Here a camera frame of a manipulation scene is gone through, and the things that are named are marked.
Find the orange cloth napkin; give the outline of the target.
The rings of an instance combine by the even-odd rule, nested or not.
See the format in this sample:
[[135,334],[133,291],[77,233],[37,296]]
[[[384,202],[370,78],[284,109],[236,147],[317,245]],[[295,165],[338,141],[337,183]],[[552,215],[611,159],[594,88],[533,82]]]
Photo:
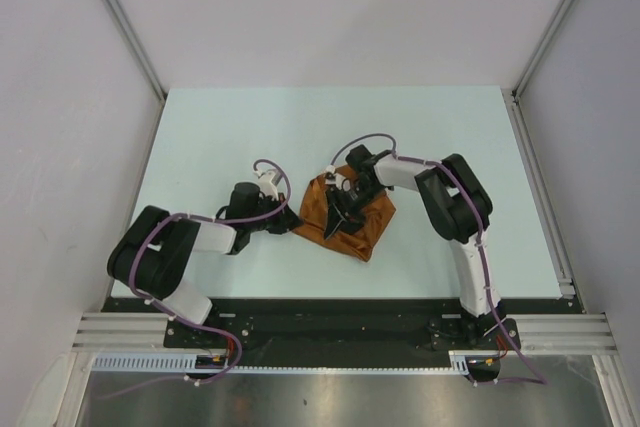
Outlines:
[[[355,179],[354,171],[347,165],[336,168],[349,180]],[[374,247],[382,237],[395,215],[396,208],[389,196],[383,191],[362,213],[365,224],[354,235],[337,232],[332,238],[323,238],[327,221],[327,191],[339,191],[325,185],[324,174],[309,181],[299,209],[302,225],[294,233],[328,250],[347,255],[363,262],[371,259]]]

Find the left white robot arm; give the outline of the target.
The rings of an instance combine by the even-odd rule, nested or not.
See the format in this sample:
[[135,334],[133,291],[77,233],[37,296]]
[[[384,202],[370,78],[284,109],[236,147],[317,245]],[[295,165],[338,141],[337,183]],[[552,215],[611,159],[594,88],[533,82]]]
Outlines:
[[236,255],[255,232],[282,235],[301,225],[274,185],[239,182],[213,219],[145,207],[110,254],[107,273],[144,300],[159,303],[169,315],[188,321],[187,336],[207,347],[219,339],[221,323],[210,315],[211,300],[185,279],[191,254]]

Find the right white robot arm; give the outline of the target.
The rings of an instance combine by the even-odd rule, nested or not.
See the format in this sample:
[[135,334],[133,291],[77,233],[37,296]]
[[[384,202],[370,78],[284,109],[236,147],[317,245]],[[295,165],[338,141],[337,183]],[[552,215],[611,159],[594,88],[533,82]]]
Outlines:
[[435,232],[449,242],[460,286],[460,304],[470,315],[461,323],[463,340],[484,348],[497,336],[488,315],[500,296],[491,284],[485,237],[493,212],[492,201],[465,158],[452,154],[441,161],[399,156],[391,150],[372,154],[365,146],[346,156],[355,179],[347,179],[333,165],[325,169],[328,212],[324,238],[342,231],[354,234],[365,226],[364,208],[385,190],[417,192]]

